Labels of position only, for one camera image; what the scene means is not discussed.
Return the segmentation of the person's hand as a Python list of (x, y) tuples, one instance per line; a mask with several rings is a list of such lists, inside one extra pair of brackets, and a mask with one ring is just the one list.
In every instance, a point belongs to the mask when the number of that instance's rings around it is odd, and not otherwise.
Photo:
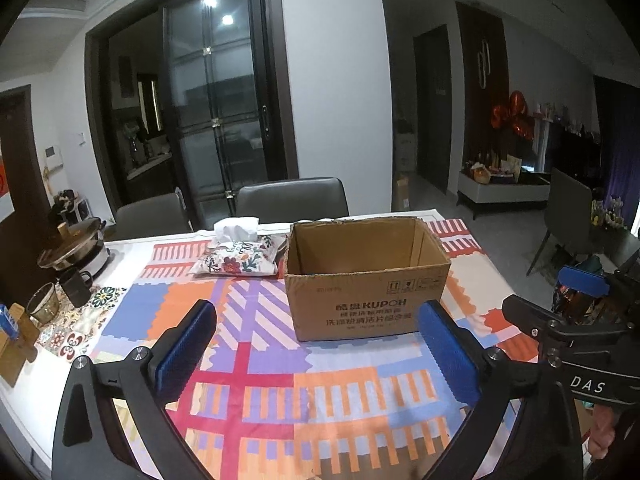
[(592, 410), (592, 424), (588, 451), (593, 460), (602, 460), (615, 438), (615, 426), (620, 414), (608, 406), (596, 404)]

